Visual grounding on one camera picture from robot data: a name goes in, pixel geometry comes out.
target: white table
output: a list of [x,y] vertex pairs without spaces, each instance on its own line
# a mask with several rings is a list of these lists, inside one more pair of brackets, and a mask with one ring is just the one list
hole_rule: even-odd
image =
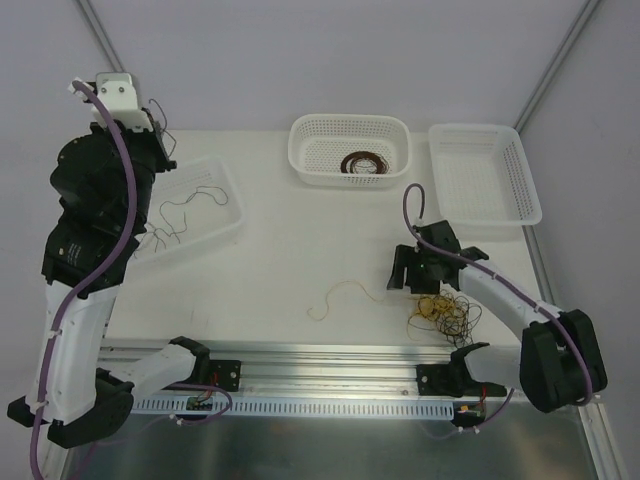
[[[413,133],[414,165],[390,190],[340,190],[301,182],[287,160],[288,132],[176,131],[173,158],[188,161],[219,154],[235,178],[248,219],[234,242],[167,268],[131,268],[122,286],[108,337],[344,345],[445,345],[437,333],[406,323],[415,302],[386,292],[399,243],[415,241],[402,220],[402,192],[412,181],[427,191],[425,220],[441,219],[426,134]],[[413,199],[418,209],[418,195]],[[538,288],[520,228],[493,231],[487,241],[457,230],[463,246],[476,245],[533,295]],[[357,280],[382,304],[353,285]],[[476,341],[513,344],[515,337],[486,309]]]

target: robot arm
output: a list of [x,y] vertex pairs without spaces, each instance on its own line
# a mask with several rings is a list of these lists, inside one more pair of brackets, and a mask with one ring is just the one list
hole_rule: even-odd
[[[128,210],[130,185],[123,175],[114,125],[105,129],[107,124],[94,106],[97,121],[91,124],[91,133],[60,151],[51,175],[63,214],[47,240],[42,267],[47,280],[47,319],[41,367],[28,395],[8,408],[10,418],[34,430],[41,416],[42,423],[50,424],[49,440],[64,448],[112,435],[140,398],[175,382],[204,384],[210,377],[209,350],[183,337],[126,368],[111,372],[96,368],[127,262],[138,247],[135,236],[145,232],[155,176],[176,168],[176,163],[166,154],[159,124],[141,107],[131,75],[100,74],[95,83],[84,85],[88,92],[81,95],[83,99],[88,100],[90,92],[97,95],[119,129],[131,159],[137,200],[131,234],[123,238],[125,222],[131,221],[128,214],[133,213]],[[54,326],[64,299],[98,271],[118,242],[124,242],[119,256],[73,298]],[[53,349],[47,353],[51,338],[55,338]],[[45,363],[46,397],[41,402],[39,379]]]
[[396,247],[387,288],[406,285],[414,294],[436,294],[440,284],[446,283],[491,310],[521,342],[516,347],[478,343],[458,349],[448,365],[434,366],[433,375],[427,375],[432,391],[459,397],[478,383],[494,383],[522,390],[542,412],[579,404],[589,390],[585,369],[547,315],[554,317],[576,347],[589,375],[590,390],[598,392],[606,387],[595,331],[586,314],[580,310],[563,312],[542,301],[524,301],[523,297],[529,296],[506,280],[484,252],[460,247],[446,221],[414,226],[412,233],[418,246]]

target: gray floor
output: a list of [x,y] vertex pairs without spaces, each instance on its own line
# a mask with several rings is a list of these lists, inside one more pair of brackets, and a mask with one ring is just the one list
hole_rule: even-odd
[[[134,415],[118,437],[153,417]],[[451,425],[410,420],[226,417],[200,427],[160,422],[99,448],[83,480],[103,479],[596,479],[574,410],[510,405],[479,435],[434,441]],[[75,452],[68,470],[84,451]]]

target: white basket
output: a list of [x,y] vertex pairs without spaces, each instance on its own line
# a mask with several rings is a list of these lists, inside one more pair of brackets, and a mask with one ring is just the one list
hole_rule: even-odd
[[[184,205],[174,205],[187,201],[195,192],[213,195],[215,200],[197,194]],[[195,246],[215,248],[232,238],[244,221],[243,203],[222,159],[207,156],[178,163],[175,170],[156,176],[147,229],[154,231],[155,227],[157,236],[149,232],[139,235],[141,243],[131,262],[145,263],[187,250],[191,253]]]
[[[344,158],[358,151],[382,157],[389,165],[387,173],[341,173]],[[393,117],[305,115],[291,127],[289,163],[311,185],[389,187],[411,167],[409,129]]]
[[459,225],[535,225],[542,210],[520,136],[500,125],[434,125],[431,162],[442,216]]

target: translucent plastic container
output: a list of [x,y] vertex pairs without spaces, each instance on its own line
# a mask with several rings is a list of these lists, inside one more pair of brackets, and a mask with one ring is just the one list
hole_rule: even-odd
[[[344,158],[372,152],[384,159],[383,174],[342,173]],[[289,134],[289,163],[300,179],[323,187],[385,188],[395,185],[411,167],[407,126],[377,115],[305,115]]]
[[513,128],[434,125],[429,147],[440,213],[446,220],[522,226],[542,219],[527,157]]
[[156,176],[147,222],[132,264],[216,248],[245,222],[238,189],[220,157],[178,163]]

